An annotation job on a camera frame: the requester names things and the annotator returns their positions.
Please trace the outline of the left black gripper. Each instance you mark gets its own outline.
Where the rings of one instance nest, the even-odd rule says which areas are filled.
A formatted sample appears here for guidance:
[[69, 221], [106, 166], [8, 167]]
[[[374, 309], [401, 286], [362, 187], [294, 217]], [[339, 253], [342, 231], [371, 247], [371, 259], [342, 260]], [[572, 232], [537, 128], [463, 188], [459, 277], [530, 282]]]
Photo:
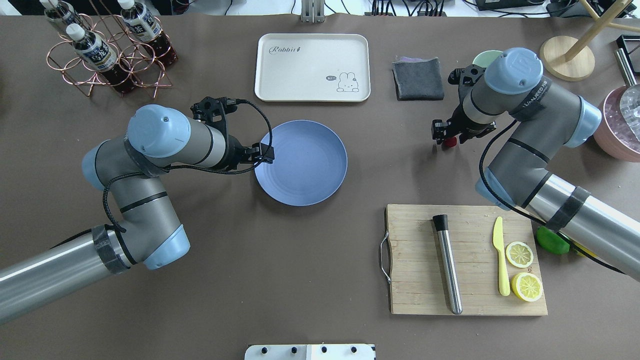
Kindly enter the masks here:
[[217, 171], [235, 171], [239, 164], [274, 162], [275, 151], [272, 146], [262, 142], [243, 146], [227, 130], [226, 115], [235, 112], [239, 104], [248, 103], [245, 99], [206, 96], [190, 107], [193, 119], [204, 123], [210, 132], [209, 150], [195, 166]]

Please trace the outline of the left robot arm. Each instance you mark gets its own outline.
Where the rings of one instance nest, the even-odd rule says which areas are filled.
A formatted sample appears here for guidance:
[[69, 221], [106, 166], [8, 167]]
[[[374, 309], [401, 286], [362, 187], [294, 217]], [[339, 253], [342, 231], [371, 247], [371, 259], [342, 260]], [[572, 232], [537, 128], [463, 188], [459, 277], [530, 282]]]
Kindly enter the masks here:
[[87, 182], [102, 192], [109, 222], [84, 230], [1, 271], [1, 323], [94, 284], [133, 265], [155, 270], [183, 257], [190, 242], [161, 177], [172, 170], [240, 174], [275, 159], [268, 142], [242, 145], [227, 116], [247, 99], [207, 96], [192, 116], [158, 104], [140, 107], [126, 133], [92, 148], [82, 160]]

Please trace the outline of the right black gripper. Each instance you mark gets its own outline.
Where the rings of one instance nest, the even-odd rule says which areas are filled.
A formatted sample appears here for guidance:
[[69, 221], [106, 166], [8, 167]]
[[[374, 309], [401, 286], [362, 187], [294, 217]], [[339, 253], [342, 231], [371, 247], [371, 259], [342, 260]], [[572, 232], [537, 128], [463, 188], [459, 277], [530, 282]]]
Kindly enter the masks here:
[[485, 69], [475, 64], [469, 64], [465, 68], [455, 68], [448, 75], [448, 84], [458, 86], [459, 105], [448, 120], [432, 121], [432, 139], [437, 145], [442, 145], [445, 139], [456, 136], [459, 137], [460, 143], [463, 144], [469, 139], [482, 138], [496, 130], [494, 121], [480, 123], [476, 120], [471, 120], [463, 109], [464, 98], [470, 94], [473, 86], [483, 76]]

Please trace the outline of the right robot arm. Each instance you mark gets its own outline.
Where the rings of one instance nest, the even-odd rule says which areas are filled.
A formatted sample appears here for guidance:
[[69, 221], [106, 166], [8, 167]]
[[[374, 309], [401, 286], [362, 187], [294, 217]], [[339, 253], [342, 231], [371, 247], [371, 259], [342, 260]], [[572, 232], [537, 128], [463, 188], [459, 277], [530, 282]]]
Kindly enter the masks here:
[[518, 127], [488, 167], [476, 189], [502, 207], [537, 214], [544, 226], [562, 232], [634, 280], [640, 278], [639, 223], [547, 171], [562, 148], [583, 144], [599, 127], [598, 108], [553, 84], [538, 56], [528, 48], [503, 51], [480, 69], [447, 121], [434, 120], [438, 144], [459, 136], [461, 142], [493, 132], [508, 113]]

